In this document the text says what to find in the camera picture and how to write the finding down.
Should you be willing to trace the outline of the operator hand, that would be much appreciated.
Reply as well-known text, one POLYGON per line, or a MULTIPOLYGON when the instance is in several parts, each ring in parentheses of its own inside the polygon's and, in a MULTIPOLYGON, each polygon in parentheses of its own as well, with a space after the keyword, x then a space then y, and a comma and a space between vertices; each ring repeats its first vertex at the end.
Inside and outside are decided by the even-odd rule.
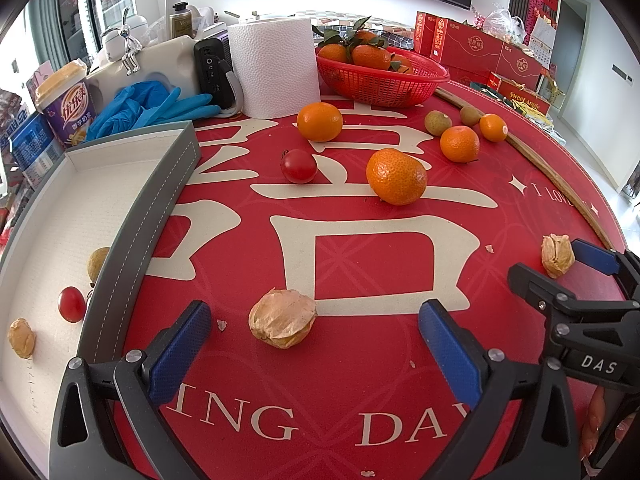
MULTIPOLYGON (((588 406, 587 418, 582 425, 582 435, 580 436, 579 459, 584 460, 589 457, 599 440, 600 429, 605 418, 605 388, 597 386, 588 406)), ((628 429, 634 422, 636 413, 627 416, 620 422, 615 430, 615 440, 620 442, 626 436, 628 429)))

